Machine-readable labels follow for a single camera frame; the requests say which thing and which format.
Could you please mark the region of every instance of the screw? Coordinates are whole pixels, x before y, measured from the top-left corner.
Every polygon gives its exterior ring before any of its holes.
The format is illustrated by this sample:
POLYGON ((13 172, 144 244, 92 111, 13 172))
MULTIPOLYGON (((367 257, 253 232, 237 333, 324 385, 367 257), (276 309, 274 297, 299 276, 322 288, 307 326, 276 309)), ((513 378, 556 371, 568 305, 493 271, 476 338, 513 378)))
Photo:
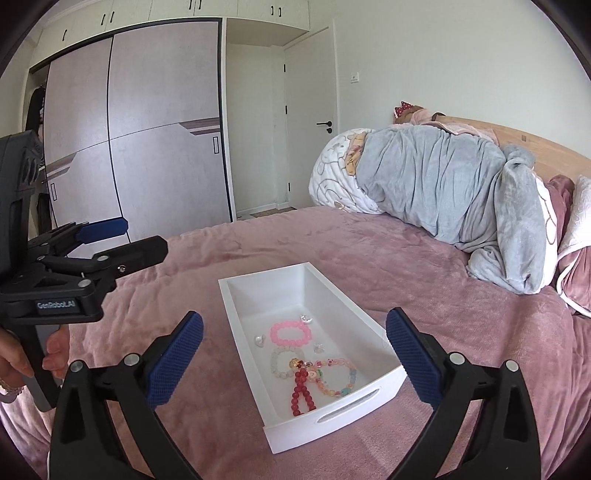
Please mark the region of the screw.
POLYGON ((449 359, 454 365, 462 365, 466 361, 466 358, 461 353, 452 353, 449 359))
POLYGON ((70 365, 70 370, 76 373, 82 370, 83 367, 84 364, 80 360, 76 360, 75 362, 72 362, 72 364, 70 365))
POLYGON ((507 367, 507 370, 511 370, 512 372, 517 372, 519 370, 519 364, 514 360, 507 360, 505 366, 507 367))
POLYGON ((137 353, 130 353, 123 359, 123 363, 128 367, 132 367, 139 363, 139 355, 137 353))

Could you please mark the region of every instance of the red beaded bracelet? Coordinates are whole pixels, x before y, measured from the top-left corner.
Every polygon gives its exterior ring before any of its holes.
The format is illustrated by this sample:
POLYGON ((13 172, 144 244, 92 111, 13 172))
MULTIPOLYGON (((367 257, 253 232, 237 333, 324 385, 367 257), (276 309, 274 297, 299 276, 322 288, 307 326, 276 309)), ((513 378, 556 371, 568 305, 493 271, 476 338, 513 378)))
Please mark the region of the red beaded bracelet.
POLYGON ((304 385, 308 380, 308 371, 305 368, 300 368, 295 374, 295 388, 291 395, 291 410, 294 413, 294 417, 297 417, 301 415, 300 407, 298 406, 300 394, 304 396, 308 404, 308 411, 315 410, 316 405, 314 405, 314 400, 312 400, 312 395, 310 395, 308 388, 304 385))

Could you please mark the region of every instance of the charm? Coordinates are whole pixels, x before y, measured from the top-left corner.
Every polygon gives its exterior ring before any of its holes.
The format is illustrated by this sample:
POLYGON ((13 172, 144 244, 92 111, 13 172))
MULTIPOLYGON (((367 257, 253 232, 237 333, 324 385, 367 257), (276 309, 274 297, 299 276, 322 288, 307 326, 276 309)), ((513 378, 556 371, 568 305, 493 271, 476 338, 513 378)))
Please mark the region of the charm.
POLYGON ((255 337, 255 345, 257 347, 263 348, 265 346, 266 339, 267 339, 266 335, 256 336, 255 337))

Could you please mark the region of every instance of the gray blanket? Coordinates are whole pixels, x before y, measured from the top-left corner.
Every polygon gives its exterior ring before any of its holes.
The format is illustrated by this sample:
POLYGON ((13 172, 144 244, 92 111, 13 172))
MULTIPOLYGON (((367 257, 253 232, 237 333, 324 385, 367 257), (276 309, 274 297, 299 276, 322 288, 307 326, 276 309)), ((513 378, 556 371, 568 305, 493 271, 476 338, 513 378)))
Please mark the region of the gray blanket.
POLYGON ((471 253, 470 275, 536 293, 546 229, 534 163, 521 147, 408 126, 368 134, 356 176, 382 210, 471 253))

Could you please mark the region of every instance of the white door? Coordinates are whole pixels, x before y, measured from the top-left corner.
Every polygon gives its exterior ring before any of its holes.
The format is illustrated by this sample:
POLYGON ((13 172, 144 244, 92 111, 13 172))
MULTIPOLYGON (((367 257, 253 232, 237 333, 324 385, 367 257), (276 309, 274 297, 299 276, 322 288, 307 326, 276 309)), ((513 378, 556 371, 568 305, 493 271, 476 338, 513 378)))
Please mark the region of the white door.
POLYGON ((277 23, 291 27, 310 29, 310 10, 308 0, 278 0, 277 23))
POLYGON ((70 43, 78 43, 103 33, 109 22, 112 5, 113 0, 100 0, 100 2, 90 4, 74 13, 70 43))
POLYGON ((290 205, 313 206, 308 193, 312 169, 329 140, 338 133, 336 124, 336 65, 332 29, 327 29, 288 48, 287 148, 290 205), (318 123, 331 122, 328 125, 318 123))
POLYGON ((72 15, 66 15, 43 29, 39 43, 33 52, 31 65, 36 65, 72 44, 69 41, 69 34, 72 32, 73 20, 72 15))
POLYGON ((238 0, 238 17, 274 22, 274 4, 274 0, 238 0))
POLYGON ((230 222, 219 119, 166 125, 111 141, 132 242, 230 222))
POLYGON ((147 22, 152 0, 115 0, 108 16, 107 31, 147 22))
POLYGON ((154 0, 150 21, 192 17, 195 3, 199 3, 199 0, 154 0))
POLYGON ((238 0, 195 0, 195 17, 236 17, 238 0))

